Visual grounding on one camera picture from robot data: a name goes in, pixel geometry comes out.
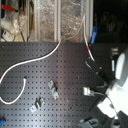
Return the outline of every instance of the wire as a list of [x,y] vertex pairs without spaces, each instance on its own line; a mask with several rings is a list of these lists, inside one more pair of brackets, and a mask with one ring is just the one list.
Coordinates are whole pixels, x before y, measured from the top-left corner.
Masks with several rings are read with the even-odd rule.
[[7,42],[7,40],[5,40],[3,37],[1,37],[1,39],[3,39],[5,42]]
[[118,116],[117,111],[116,111],[116,109],[115,109],[115,107],[114,107],[114,105],[113,105],[113,103],[112,103],[112,100],[111,100],[107,95],[105,95],[105,94],[103,94],[103,93],[100,93],[100,92],[94,92],[94,94],[102,95],[102,96],[104,96],[105,98],[108,98],[109,101],[111,102],[111,104],[112,104],[114,110],[115,110],[116,116]]
[[[58,47],[60,46],[60,43],[61,43],[61,40],[60,40],[60,42],[57,44],[57,46],[56,46],[49,54],[47,54],[47,55],[45,55],[45,56],[43,56],[43,57],[39,57],[39,58],[36,58],[36,59],[32,59],[32,60],[20,62],[20,63],[14,64],[14,65],[11,66],[10,68],[8,68],[8,69],[4,72],[4,74],[2,75],[2,77],[1,77],[1,79],[0,79],[0,84],[2,83],[2,80],[4,79],[5,75],[6,75],[11,69],[13,69],[14,67],[17,67],[17,66],[19,66],[19,65],[23,65],[23,64],[30,63],[30,62],[39,61],[39,60],[42,60],[42,59],[45,59],[45,58],[49,57],[50,55],[52,55],[52,54],[58,49]],[[23,91],[24,91],[24,89],[25,89],[25,85],[26,85],[26,80],[25,80],[25,78],[24,78],[23,89],[22,89],[21,93],[19,94],[19,96],[18,96],[14,101],[12,101],[12,102],[5,102],[5,101],[2,100],[1,97],[0,97],[0,101],[1,101],[2,103],[4,103],[4,104],[7,104],[7,105],[10,105],[10,104],[15,103],[15,102],[20,98],[20,96],[22,95],[22,93],[23,93]]]
[[25,42],[25,39],[24,39],[22,31],[21,31],[21,36],[22,36],[23,42]]
[[14,41],[15,41],[15,39],[16,39],[16,36],[14,36],[14,39],[13,39],[13,41],[12,41],[12,42],[14,42]]
[[115,116],[114,116],[114,118],[112,119],[112,123],[111,123],[110,128],[113,128],[114,123],[115,123]]
[[84,15],[84,40],[85,40],[85,43],[86,43],[86,46],[87,46],[87,49],[88,49],[88,53],[89,53],[91,59],[92,59],[93,61],[95,61],[94,58],[93,58],[93,56],[92,56],[92,53],[91,53],[91,51],[90,51],[90,48],[89,48],[89,46],[88,46],[88,41],[87,41],[87,37],[86,37],[86,34],[85,34],[85,30],[86,30],[86,29],[85,29],[85,15]]
[[115,117],[116,117],[116,116],[118,117],[118,113],[117,113],[117,111],[116,111],[116,109],[115,109],[115,107],[114,107],[114,105],[113,105],[113,103],[112,103],[112,100],[111,100],[107,95],[105,95],[105,94],[103,94],[103,93],[94,92],[94,94],[102,95],[102,96],[104,96],[105,98],[108,98],[109,101],[111,102],[111,104],[112,104],[112,106],[113,106],[113,108],[114,108],[115,114],[116,114],[116,115],[114,116],[114,118],[113,118],[113,120],[112,120],[112,123],[111,123],[111,126],[110,126],[110,128],[112,128],[113,125],[114,125],[114,122],[115,122]]
[[76,32],[76,34],[75,34],[74,36],[72,36],[72,37],[70,37],[70,38],[66,38],[66,39],[64,39],[64,40],[71,40],[72,38],[74,38],[74,37],[80,32],[80,30],[81,30],[81,28],[82,28],[82,24],[83,24],[83,22],[84,22],[84,19],[85,19],[85,15],[83,16],[82,22],[81,22],[80,27],[79,27],[78,31]]
[[12,101],[12,102],[6,102],[1,97],[0,97],[0,101],[2,103],[6,104],[6,105],[11,105],[11,104],[15,103],[21,97],[21,95],[23,94],[24,89],[25,89],[25,85],[26,85],[26,78],[23,79],[23,88],[22,88],[21,93],[19,94],[19,96],[14,101]]

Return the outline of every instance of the pegboard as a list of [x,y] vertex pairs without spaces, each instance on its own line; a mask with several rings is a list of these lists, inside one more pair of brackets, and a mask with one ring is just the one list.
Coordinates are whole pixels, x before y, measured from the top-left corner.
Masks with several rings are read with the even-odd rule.
[[[55,46],[54,43],[0,43],[0,76],[11,65],[44,56]],[[91,47],[96,62],[108,73],[111,71],[110,48],[117,46],[123,51],[128,45],[96,44]],[[12,101],[22,89],[24,76],[27,76],[27,84],[16,103],[4,105],[0,102],[0,117],[7,120],[1,128],[79,128],[80,119],[91,117],[89,110],[98,98],[83,96],[83,87],[103,85],[86,66],[88,57],[85,44],[61,43],[50,57],[12,69],[0,86],[0,96]],[[58,88],[60,97],[56,101],[47,84],[50,80]],[[32,114],[29,108],[40,97],[46,103]],[[106,118],[98,111],[96,117]],[[108,128],[110,123],[108,119],[104,127]]]

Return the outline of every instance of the metal clip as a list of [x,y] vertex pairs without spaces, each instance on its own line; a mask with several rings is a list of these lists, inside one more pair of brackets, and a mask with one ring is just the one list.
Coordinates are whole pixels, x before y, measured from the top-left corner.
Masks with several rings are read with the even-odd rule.
[[44,99],[41,98],[39,101],[37,101],[31,108],[30,108],[30,111],[32,113],[35,113],[38,109],[40,109],[42,107],[42,105],[44,105],[45,102],[44,102]]
[[50,91],[51,91],[51,93],[52,93],[54,99],[57,100],[57,99],[59,98],[59,94],[58,94],[58,92],[56,91],[56,87],[55,87],[55,85],[54,85],[54,82],[51,80],[51,81],[48,83],[48,85],[49,85]]

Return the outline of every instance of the white cable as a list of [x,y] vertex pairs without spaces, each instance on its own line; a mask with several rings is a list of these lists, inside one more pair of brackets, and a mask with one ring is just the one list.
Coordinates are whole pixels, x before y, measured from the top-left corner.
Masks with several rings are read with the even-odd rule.
[[21,91],[21,93],[19,94],[19,96],[14,101],[12,101],[12,102],[6,102],[1,97],[0,97],[0,101],[2,103],[6,104],[6,105],[11,105],[11,104],[15,103],[21,97],[22,93],[24,92],[25,85],[26,85],[26,80],[27,80],[26,78],[23,79],[23,88],[22,88],[22,91]]
[[92,53],[91,53],[91,51],[90,51],[90,49],[89,49],[89,46],[88,46],[88,41],[87,41],[87,37],[86,37],[86,34],[85,34],[85,30],[86,30],[86,29],[85,29],[85,15],[84,15],[84,39],[85,39],[85,43],[86,43],[86,46],[87,46],[87,49],[88,49],[88,53],[89,53],[91,59],[92,59],[93,61],[95,61],[94,58],[93,58],[93,56],[92,56]]
[[81,30],[81,28],[82,28],[82,24],[83,24],[83,22],[84,22],[84,19],[85,19],[85,15],[83,16],[82,22],[81,22],[80,27],[79,27],[78,31],[76,32],[76,34],[75,34],[74,36],[72,36],[72,37],[70,37],[70,38],[66,38],[66,39],[64,39],[64,40],[71,40],[72,38],[74,38],[74,37],[80,32],[80,30]]
[[[60,40],[60,42],[58,43],[58,45],[54,48],[54,50],[53,50],[52,52],[50,52],[49,54],[47,54],[47,55],[45,55],[45,56],[43,56],[43,57],[40,57],[40,58],[37,58],[37,59],[28,60],[28,61],[24,61],[24,62],[20,62],[20,63],[17,63],[17,64],[15,64],[15,65],[11,66],[10,68],[8,68],[8,69],[4,72],[4,74],[2,75],[2,77],[1,77],[1,79],[0,79],[0,84],[2,83],[2,80],[3,80],[3,78],[5,77],[5,75],[6,75],[11,69],[13,69],[14,67],[17,67],[17,66],[19,66],[19,65],[23,65],[23,64],[30,63],[30,62],[39,61],[39,60],[42,60],[42,59],[45,59],[45,58],[49,57],[50,55],[52,55],[52,54],[58,49],[58,47],[60,46],[60,43],[61,43],[61,40]],[[8,104],[8,105],[15,103],[15,102],[20,98],[20,96],[22,95],[22,93],[23,93],[23,91],[24,91],[24,88],[25,88],[25,85],[26,85],[26,79],[24,78],[23,81],[24,81],[23,89],[22,89],[21,93],[19,94],[19,96],[18,96],[14,101],[12,101],[12,102],[5,102],[5,101],[2,100],[1,97],[0,97],[0,101],[1,101],[2,103],[4,103],[4,104]]]

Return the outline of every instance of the white surface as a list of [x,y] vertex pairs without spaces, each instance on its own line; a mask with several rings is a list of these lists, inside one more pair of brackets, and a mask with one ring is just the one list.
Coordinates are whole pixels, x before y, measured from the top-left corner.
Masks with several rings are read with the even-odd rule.
[[112,71],[114,72],[115,71],[115,61],[112,60]]
[[116,73],[115,73],[115,77],[116,79],[120,79],[121,75],[122,75],[122,70],[123,70],[123,66],[124,66],[124,62],[125,62],[125,54],[122,53],[118,60],[117,60],[117,65],[116,65]]
[[6,30],[4,30],[2,37],[8,42],[12,42],[14,40],[14,36]]
[[[109,92],[107,91],[107,95],[112,100],[117,112],[122,111],[128,115],[128,86],[124,88],[115,83],[112,90],[109,89]],[[98,107],[104,114],[112,118],[116,113],[110,107],[110,104],[110,101],[106,98],[102,103],[98,104]]]

